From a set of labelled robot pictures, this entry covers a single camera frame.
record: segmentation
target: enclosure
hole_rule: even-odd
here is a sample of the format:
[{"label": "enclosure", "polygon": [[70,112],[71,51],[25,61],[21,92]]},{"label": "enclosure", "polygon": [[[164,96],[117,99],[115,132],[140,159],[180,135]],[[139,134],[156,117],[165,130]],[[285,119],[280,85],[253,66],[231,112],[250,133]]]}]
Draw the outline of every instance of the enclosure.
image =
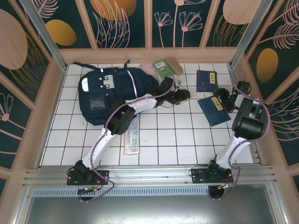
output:
[{"label": "enclosure", "polygon": [[[255,223],[297,223],[298,24],[298,0],[1,1],[1,221],[84,221],[79,212],[63,216],[70,206],[92,216],[89,223],[253,223],[254,217]],[[175,78],[191,98],[141,113],[140,153],[125,155],[123,136],[117,138],[99,166],[109,170],[114,191],[95,206],[80,204],[80,187],[66,185],[66,171],[90,151],[103,126],[88,123],[79,107],[78,82],[92,69],[72,63],[122,68],[131,60],[128,67],[140,67],[170,56],[183,68]],[[246,80],[250,95],[270,106],[268,134],[236,158],[240,181],[220,206],[188,171],[224,148],[237,111],[230,121],[209,125],[197,101],[212,94],[196,92],[197,70],[217,72],[218,86],[229,91],[231,77]],[[137,212],[122,210],[126,203]],[[113,210],[113,204],[121,206]],[[106,219],[95,215],[96,207]],[[212,218],[207,209],[220,215]],[[168,212],[181,214],[171,220]]]}]

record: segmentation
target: wire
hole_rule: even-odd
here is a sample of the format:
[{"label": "wire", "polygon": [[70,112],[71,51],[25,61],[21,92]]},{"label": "wire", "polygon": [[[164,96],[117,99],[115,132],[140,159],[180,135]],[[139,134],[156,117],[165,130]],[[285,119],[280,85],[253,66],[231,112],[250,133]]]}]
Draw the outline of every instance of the wire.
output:
[{"label": "wire", "polygon": [[208,166],[208,164],[198,164],[198,165],[192,167],[191,169],[189,169],[189,171],[188,171],[188,175],[189,175],[189,176],[193,176],[193,175],[190,174],[190,171],[191,171],[192,169],[194,169],[195,167],[207,167],[207,166]]},{"label": "wire", "polygon": [[[157,96],[145,96],[145,97],[137,98],[137,99],[134,99],[134,100],[132,100],[132,101],[126,102],[126,103],[120,105],[120,106],[119,106],[115,111],[113,111],[113,113],[107,118],[107,121],[106,121],[105,126],[104,126],[104,128],[105,128],[105,132],[102,134],[102,136],[100,136],[100,138],[97,140],[97,142],[96,142],[96,143],[94,144],[94,146],[93,146],[93,149],[92,149],[92,152],[91,152],[91,155],[90,155],[90,161],[91,161],[90,164],[91,164],[91,167],[92,167],[93,171],[96,173],[96,175],[98,175],[100,178],[104,179],[105,181],[110,182],[110,183],[112,184],[112,187],[109,188],[108,190],[106,190],[103,194],[101,194],[101,195],[99,195],[99,196],[97,196],[97,197],[93,197],[92,199],[90,199],[90,200],[88,200],[88,201],[84,201],[84,202],[88,203],[88,202],[96,201],[96,200],[102,198],[105,194],[109,193],[109,192],[115,187],[115,183],[114,183],[113,181],[111,181],[111,180],[105,178],[104,176],[102,176],[102,175],[95,169],[95,167],[94,167],[94,165],[93,165],[93,152],[94,152],[94,150],[96,149],[97,145],[100,143],[100,141],[107,135],[107,133],[108,133],[108,124],[109,124],[110,120],[112,119],[112,117],[113,117],[113,116],[114,116],[114,115],[115,115],[121,108],[123,108],[123,107],[126,106],[126,105],[131,105],[131,104],[134,104],[134,103],[139,102],[139,101],[144,100],[144,99],[155,99],[155,98],[158,98],[158,97],[165,96],[167,93],[169,93],[169,92],[172,90],[172,88],[173,88],[173,86],[174,86],[174,84],[175,84],[175,80],[174,80],[174,77],[173,77],[173,76],[172,76],[172,79],[173,79],[172,85],[171,85],[171,87],[169,88],[169,90],[166,91],[165,93],[162,93],[162,94],[157,95]],[[79,195],[79,199],[80,199],[81,202],[83,202],[83,199],[81,198],[81,196],[82,196],[82,193]]]},{"label": "wire", "polygon": [[66,172],[66,175],[68,176],[68,175],[69,175],[69,171],[70,171],[71,169],[74,169],[74,168],[75,168],[75,166],[69,168],[69,169],[67,170],[67,172]]}]

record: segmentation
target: passport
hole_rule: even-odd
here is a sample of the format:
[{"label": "passport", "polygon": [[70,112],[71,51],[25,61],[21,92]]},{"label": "passport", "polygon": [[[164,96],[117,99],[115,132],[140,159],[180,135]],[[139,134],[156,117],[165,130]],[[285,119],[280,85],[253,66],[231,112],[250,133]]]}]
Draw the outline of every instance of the passport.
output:
[{"label": "passport", "polygon": [[218,89],[217,72],[197,70],[196,92],[214,92]]},{"label": "passport", "polygon": [[206,116],[210,126],[215,126],[223,122],[229,121],[230,116],[223,109],[217,97],[211,96],[198,101],[203,113]]}]

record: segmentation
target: plant drawing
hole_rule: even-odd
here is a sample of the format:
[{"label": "plant drawing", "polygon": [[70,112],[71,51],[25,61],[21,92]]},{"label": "plant drawing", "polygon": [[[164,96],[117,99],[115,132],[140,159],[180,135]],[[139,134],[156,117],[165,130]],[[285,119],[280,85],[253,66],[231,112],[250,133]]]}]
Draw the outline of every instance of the plant drawing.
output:
[{"label": "plant drawing", "polygon": [[93,13],[98,25],[96,41],[101,48],[119,48],[123,44],[126,48],[130,41],[130,25],[127,14],[118,7],[115,1],[114,7],[108,0],[103,0],[103,2],[107,10],[104,10],[99,0],[94,0],[96,11],[102,15],[98,17],[97,14]]},{"label": "plant drawing", "polygon": [[271,105],[271,121],[281,141],[299,139],[299,88]]},{"label": "plant drawing", "polygon": [[[24,127],[14,123],[13,121],[11,121],[9,119],[9,114],[10,114],[11,108],[13,106],[13,101],[14,101],[14,98],[11,95],[8,94],[7,98],[5,98],[4,94],[0,93],[0,121],[3,121],[3,122],[8,121],[8,122],[12,123],[13,125],[16,125],[17,127],[22,128],[22,129],[25,130]],[[6,134],[10,137],[13,137],[15,139],[21,140],[20,137],[14,135],[14,134],[8,133],[4,130],[0,129],[0,132],[4,133],[4,134]]]},{"label": "plant drawing", "polygon": [[291,49],[291,46],[299,41],[299,0],[288,0],[284,12],[270,25],[281,17],[283,17],[285,24],[277,29],[273,37],[262,40],[258,44],[273,40],[275,48]]},{"label": "plant drawing", "polygon": [[40,17],[51,18],[58,9],[57,0],[32,0]]},{"label": "plant drawing", "polygon": [[176,11],[174,13],[174,25],[173,25],[173,47],[176,47],[176,23],[177,23],[177,14],[178,7],[183,5],[195,5],[205,2],[206,0],[174,0],[176,6]]},{"label": "plant drawing", "polygon": [[173,23],[173,21],[171,20],[171,16],[169,15],[169,12],[161,13],[161,15],[160,15],[160,13],[155,13],[155,19],[159,26],[160,40],[161,40],[161,44],[162,44],[162,48],[163,48],[164,45],[163,45],[163,40],[162,40],[161,27],[171,25]]},{"label": "plant drawing", "polygon": [[182,47],[184,47],[185,32],[202,29],[203,24],[200,23],[200,13],[189,13],[186,17],[186,12],[182,12],[179,14],[179,21],[183,31]]}]

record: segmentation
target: navy backpack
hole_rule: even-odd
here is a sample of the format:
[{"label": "navy backpack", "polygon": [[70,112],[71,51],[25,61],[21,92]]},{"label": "navy backpack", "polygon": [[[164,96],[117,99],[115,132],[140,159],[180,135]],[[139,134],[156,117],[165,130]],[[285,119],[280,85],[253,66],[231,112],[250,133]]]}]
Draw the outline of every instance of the navy backpack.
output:
[{"label": "navy backpack", "polygon": [[94,69],[81,77],[78,86],[80,110],[87,122],[95,126],[103,125],[116,100],[142,97],[159,85],[153,76],[142,69],[127,68],[127,63],[123,69],[98,69],[89,64],[74,63]]}]

